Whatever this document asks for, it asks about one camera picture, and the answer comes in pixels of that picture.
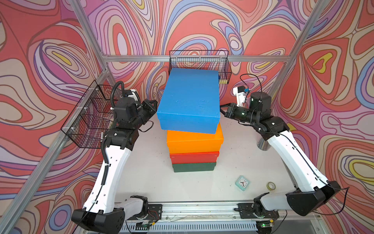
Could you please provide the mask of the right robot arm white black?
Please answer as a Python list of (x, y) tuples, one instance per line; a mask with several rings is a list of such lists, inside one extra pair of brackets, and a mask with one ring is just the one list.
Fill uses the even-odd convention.
[(271, 96), (263, 92), (250, 95), (248, 108), (235, 103), (220, 106), (221, 113), (228, 119), (252, 127), (262, 139), (280, 155), (290, 178), (294, 180), (294, 190), (272, 194), (263, 193), (254, 199), (254, 215), (263, 217), (275, 210), (293, 210), (306, 216), (326, 204), (339, 191), (341, 186), (329, 180), (310, 161), (285, 121), (271, 114)]

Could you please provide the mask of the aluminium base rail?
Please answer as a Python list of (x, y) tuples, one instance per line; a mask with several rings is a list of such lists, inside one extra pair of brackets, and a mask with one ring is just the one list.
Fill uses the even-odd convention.
[(327, 234), (321, 216), (293, 211), (254, 215), (253, 202), (146, 202), (131, 198), (105, 213), (92, 205), (75, 210), (81, 234)]

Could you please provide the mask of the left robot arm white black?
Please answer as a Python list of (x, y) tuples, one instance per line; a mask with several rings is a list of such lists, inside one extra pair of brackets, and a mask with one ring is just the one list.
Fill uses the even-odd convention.
[(129, 218), (145, 218), (149, 210), (147, 197), (131, 196), (117, 208), (115, 196), (140, 127), (150, 122), (157, 112), (157, 101), (145, 99), (141, 102), (134, 89), (126, 90), (119, 81), (112, 88), (110, 103), (114, 124), (100, 142), (103, 164), (89, 198), (71, 216), (78, 227), (99, 234), (117, 234)]

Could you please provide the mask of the small teal alarm clock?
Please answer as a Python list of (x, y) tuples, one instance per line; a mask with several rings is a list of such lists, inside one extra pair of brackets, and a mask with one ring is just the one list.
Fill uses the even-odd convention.
[(250, 184), (250, 181), (245, 178), (243, 175), (240, 175), (238, 179), (235, 181), (235, 185), (241, 190), (245, 191)]

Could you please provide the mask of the aluminium frame post left corner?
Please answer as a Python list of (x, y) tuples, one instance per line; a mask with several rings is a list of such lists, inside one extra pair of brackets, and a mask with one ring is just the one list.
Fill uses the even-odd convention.
[(89, 19), (84, 11), (83, 6), (81, 5), (80, 1), (70, 1), (71, 7), (73, 9), (73, 12), (75, 13), (79, 23), (81, 24), (81, 27), (83, 29), (84, 35), (87, 38), (88, 44), (93, 50), (93, 53), (96, 57), (96, 60), (99, 64), (99, 67), (102, 69), (102, 72), (98, 76), (98, 78), (95, 80), (97, 84), (104, 84), (105, 82), (108, 82), (111, 86), (114, 86), (116, 83), (116, 80), (108, 67), (108, 63), (105, 60), (105, 56), (102, 53), (102, 50), (99, 46), (99, 43), (94, 35), (93, 29), (91, 27), (91, 24), (89, 22)]

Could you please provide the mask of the red shoebox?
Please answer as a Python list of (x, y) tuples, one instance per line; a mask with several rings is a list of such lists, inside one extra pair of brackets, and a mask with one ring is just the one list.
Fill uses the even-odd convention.
[(215, 163), (220, 152), (199, 152), (187, 154), (170, 154), (172, 164), (189, 164), (189, 163)]

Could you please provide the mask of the blue shoebox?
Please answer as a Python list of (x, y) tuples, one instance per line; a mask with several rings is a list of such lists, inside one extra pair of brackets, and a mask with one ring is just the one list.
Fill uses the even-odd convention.
[(220, 122), (218, 71), (172, 68), (157, 117), (162, 130), (215, 134)]

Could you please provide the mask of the aluminium horizontal back bar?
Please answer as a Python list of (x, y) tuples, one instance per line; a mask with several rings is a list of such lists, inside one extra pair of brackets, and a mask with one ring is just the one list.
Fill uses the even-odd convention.
[(253, 62), (253, 61), (269, 61), (269, 62), (288, 62), (291, 56), (270, 56), (270, 55), (259, 55), (259, 56), (203, 56), (203, 55), (158, 55), (158, 56), (103, 56), (105, 62), (168, 62), (170, 58), (188, 58), (188, 59), (210, 59), (210, 58), (227, 58), (229, 62)]

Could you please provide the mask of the aluminium frame post corner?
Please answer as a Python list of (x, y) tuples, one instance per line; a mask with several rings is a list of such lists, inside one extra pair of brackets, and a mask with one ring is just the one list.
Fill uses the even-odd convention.
[(303, 44), (306, 42), (308, 36), (311, 34), (313, 27), (316, 25), (319, 17), (323, 13), (325, 7), (329, 4), (330, 1), (317, 1), (315, 7), (313, 8), (309, 18), (307, 19), (299, 37), (296, 39), (296, 42), (290, 52), (289, 59), (284, 63), (280, 69), (278, 75), (270, 87), (268, 94), (272, 97), (271, 107), (274, 107), (276, 104), (277, 93), (280, 89), (281, 84), (284, 82), (286, 75), (293, 68), (293, 64), (296, 61), (297, 55), (300, 52)]
[(99, 43), (94, 35), (93, 29), (91, 27), (91, 24), (89, 22), (89, 19), (84, 11), (83, 6), (81, 5), (80, 1), (70, 1), (71, 7), (73, 9), (73, 12), (75, 13), (79, 23), (81, 24), (81, 27), (83, 29), (84, 35), (87, 38), (88, 44), (93, 50), (93, 53), (96, 57), (96, 60), (99, 64), (99, 67), (102, 69), (102, 72), (98, 76), (98, 78), (95, 80), (97, 84), (104, 84), (105, 82), (108, 82), (111, 86), (114, 86), (116, 83), (116, 80), (108, 67), (108, 63), (105, 60), (105, 56), (102, 53), (102, 50), (99, 46)]

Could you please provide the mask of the orange shoebox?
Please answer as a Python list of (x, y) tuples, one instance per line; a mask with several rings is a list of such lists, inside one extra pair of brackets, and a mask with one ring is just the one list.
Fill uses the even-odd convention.
[(167, 146), (170, 154), (219, 152), (224, 142), (221, 125), (215, 134), (167, 131)]

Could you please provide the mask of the aluminium frame post right corner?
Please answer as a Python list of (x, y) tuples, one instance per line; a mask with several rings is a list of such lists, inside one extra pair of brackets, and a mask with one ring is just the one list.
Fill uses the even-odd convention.
[(313, 27), (316, 25), (319, 17), (323, 13), (325, 7), (329, 4), (330, 1), (317, 1), (315, 7), (313, 8), (309, 18), (307, 19), (299, 37), (296, 39), (296, 42), (290, 52), (289, 59), (284, 63), (280, 69), (278, 75), (270, 87), (268, 94), (272, 97), (271, 107), (274, 107), (276, 104), (277, 93), (280, 89), (281, 84), (284, 82), (286, 75), (293, 68), (293, 64), (296, 61), (297, 55), (300, 52), (303, 44), (306, 42), (308, 36), (311, 34)]

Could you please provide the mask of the green shoebox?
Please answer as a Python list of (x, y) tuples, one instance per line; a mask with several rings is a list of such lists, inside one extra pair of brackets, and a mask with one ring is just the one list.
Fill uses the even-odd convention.
[(216, 163), (186, 163), (186, 164), (173, 164), (173, 170), (175, 173), (182, 172), (201, 172), (201, 171), (213, 171)]

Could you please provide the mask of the roll of clear tape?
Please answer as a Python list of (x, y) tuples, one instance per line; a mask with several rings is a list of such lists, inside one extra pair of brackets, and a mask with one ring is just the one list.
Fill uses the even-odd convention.
[(274, 190), (276, 189), (276, 185), (275, 185), (275, 183), (273, 183), (273, 182), (268, 182), (268, 183), (266, 184), (266, 187), (267, 187), (267, 189), (268, 189), (269, 191), (274, 191)]

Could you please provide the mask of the metal cup of pencils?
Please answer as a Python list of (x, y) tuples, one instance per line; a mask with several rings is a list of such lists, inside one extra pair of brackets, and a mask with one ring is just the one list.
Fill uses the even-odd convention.
[(258, 142), (257, 142), (257, 147), (262, 150), (262, 151), (267, 151), (270, 149), (270, 145), (269, 143), (264, 140), (263, 138), (261, 138)]

